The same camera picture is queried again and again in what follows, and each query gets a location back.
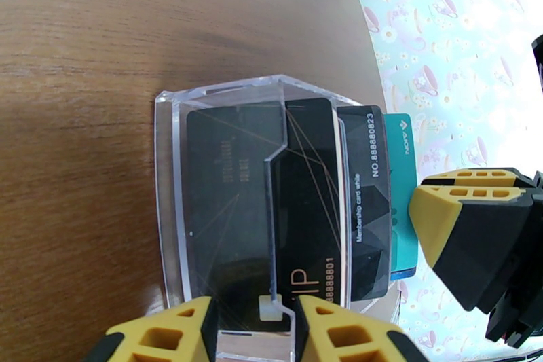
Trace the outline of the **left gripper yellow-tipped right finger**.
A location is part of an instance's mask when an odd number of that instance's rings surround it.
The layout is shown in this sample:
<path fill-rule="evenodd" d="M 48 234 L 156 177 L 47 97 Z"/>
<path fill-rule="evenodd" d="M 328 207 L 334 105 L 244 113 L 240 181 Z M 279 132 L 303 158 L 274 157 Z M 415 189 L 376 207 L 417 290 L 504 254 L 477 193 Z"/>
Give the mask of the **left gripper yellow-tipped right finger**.
<path fill-rule="evenodd" d="M 295 300 L 295 361 L 427 361 L 404 331 L 312 295 Z"/>

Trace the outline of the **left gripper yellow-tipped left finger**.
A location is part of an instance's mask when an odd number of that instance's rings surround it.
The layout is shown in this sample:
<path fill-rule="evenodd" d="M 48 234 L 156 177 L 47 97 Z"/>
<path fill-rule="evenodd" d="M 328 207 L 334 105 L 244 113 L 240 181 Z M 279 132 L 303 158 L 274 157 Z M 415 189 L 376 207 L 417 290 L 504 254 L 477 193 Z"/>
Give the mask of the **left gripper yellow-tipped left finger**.
<path fill-rule="evenodd" d="M 219 314 L 208 296 L 110 327 L 84 361 L 215 361 Z"/>

